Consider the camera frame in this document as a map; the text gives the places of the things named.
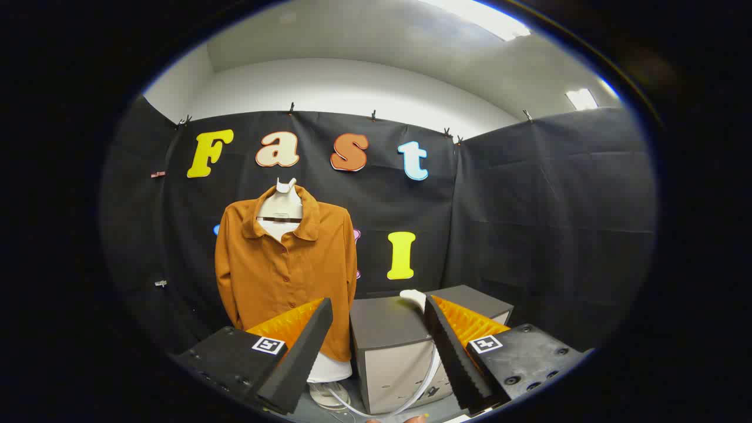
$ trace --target orange soft gripper pad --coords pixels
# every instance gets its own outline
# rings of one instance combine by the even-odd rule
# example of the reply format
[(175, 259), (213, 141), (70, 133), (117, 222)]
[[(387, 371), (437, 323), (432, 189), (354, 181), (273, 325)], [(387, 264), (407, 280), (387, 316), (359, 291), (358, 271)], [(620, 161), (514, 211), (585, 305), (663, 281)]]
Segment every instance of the orange soft gripper pad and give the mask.
[(252, 333), (257, 336), (267, 336), (269, 338), (280, 339), (287, 344), (287, 351), (289, 351), (295, 342), (298, 340), (298, 336), (311, 320), (311, 316), (319, 307), (323, 298), (313, 300), (309, 303), (303, 304), (300, 307), (296, 307), (288, 312), (284, 312), (281, 315), (270, 318), (269, 320), (257, 324), (256, 326), (246, 330), (248, 333)]
[(436, 304), (444, 313), (449, 325), (452, 327), (454, 334), (457, 335), (459, 343), (467, 352), (468, 342), (483, 336), (496, 335), (497, 333), (509, 330), (509, 327), (497, 323), (484, 315), (480, 315), (470, 309), (466, 309), (458, 304), (446, 301), (442, 298), (432, 295)]

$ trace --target gray box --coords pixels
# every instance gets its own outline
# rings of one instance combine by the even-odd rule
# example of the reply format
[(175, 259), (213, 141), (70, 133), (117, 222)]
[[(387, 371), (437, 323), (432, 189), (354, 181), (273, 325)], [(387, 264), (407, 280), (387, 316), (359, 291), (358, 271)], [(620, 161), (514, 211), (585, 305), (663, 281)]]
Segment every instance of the gray box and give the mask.
[[(468, 287), (425, 294), (459, 304), (500, 324), (507, 324), (513, 306)], [(420, 310), (401, 297), (354, 300), (350, 310), (360, 393), (368, 414), (392, 412), (420, 387), (431, 361), (433, 342)], [(444, 365), (423, 396), (421, 406), (452, 394)]]

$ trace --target mannequin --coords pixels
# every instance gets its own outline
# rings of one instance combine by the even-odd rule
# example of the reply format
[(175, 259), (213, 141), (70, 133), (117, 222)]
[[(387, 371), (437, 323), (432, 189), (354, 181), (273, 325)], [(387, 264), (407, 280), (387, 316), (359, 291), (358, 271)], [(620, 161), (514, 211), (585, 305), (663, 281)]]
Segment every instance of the mannequin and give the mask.
[(258, 219), (260, 221), (273, 221), (275, 218), (281, 218), (296, 219), (296, 222), (300, 223), (300, 220), (303, 218), (303, 204), (293, 189), (296, 182), (297, 180), (292, 178), (287, 184), (282, 184), (280, 183), (280, 179), (277, 178), (277, 192), (266, 199), (259, 209)]
[[(256, 216), (264, 230), (278, 241), (285, 233), (294, 231), (303, 218), (302, 201), (293, 189), (296, 182), (297, 180), (293, 178), (287, 184), (282, 184), (277, 178), (276, 192), (262, 203), (259, 214)], [(322, 394), (330, 397), (326, 388), (334, 388), (339, 394), (347, 395), (347, 391), (339, 384), (323, 385), (323, 383), (346, 379), (352, 374), (353, 369), (349, 361), (336, 361), (319, 352), (308, 376), (311, 395), (317, 402), (320, 402)]]

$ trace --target white cable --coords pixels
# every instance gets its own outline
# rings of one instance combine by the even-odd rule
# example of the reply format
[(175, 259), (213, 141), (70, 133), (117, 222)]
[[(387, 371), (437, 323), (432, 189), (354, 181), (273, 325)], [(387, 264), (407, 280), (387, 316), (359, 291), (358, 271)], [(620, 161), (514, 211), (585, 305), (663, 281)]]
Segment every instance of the white cable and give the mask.
[[(426, 295), (420, 291), (416, 291), (414, 289), (410, 290), (404, 290), (399, 293), (399, 296), (402, 298), (405, 298), (406, 300), (410, 300), (418, 305), (420, 307), (420, 311), (422, 313), (426, 312)], [(438, 349), (436, 349), (436, 344), (433, 344), (433, 348), (431, 350), (431, 363), (428, 366), (428, 372), (426, 373), (426, 377), (423, 378), (423, 383), (420, 384), (420, 387), (417, 391), (413, 394), (412, 397), (408, 398), (408, 400), (402, 404), (398, 409), (390, 412), (389, 414), (385, 415), (369, 415), (365, 414), (364, 412), (360, 412), (356, 409), (354, 409), (350, 404), (345, 403), (330, 387), (326, 387), (327, 390), (329, 390), (329, 393), (334, 395), (334, 398), (337, 398), (337, 401), (339, 401), (343, 406), (346, 406), (351, 412), (354, 412), (357, 415), (361, 415), (362, 417), (375, 417), (375, 418), (387, 418), (392, 417), (394, 415), (398, 415), (400, 412), (405, 411), (409, 406), (412, 406), (418, 398), (423, 395), (423, 392), (426, 391), (428, 388), (428, 385), (431, 384), (431, 381), (433, 380), (434, 376), (436, 376), (436, 372), (438, 371), (438, 365), (441, 364), (441, 358), (438, 355)]]

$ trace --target yellow letter f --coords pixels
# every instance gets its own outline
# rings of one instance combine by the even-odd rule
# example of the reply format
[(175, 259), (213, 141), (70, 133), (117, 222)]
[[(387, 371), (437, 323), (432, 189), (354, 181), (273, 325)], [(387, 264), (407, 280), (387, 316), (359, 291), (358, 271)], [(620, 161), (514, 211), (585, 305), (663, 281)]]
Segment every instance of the yellow letter f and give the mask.
[(209, 176), (211, 168), (207, 166), (206, 160), (211, 159), (216, 163), (222, 153), (222, 145), (232, 142), (232, 129), (225, 129), (216, 132), (204, 132), (196, 137), (199, 145), (196, 147), (196, 154), (193, 156), (193, 166), (188, 169), (188, 178), (203, 178)]

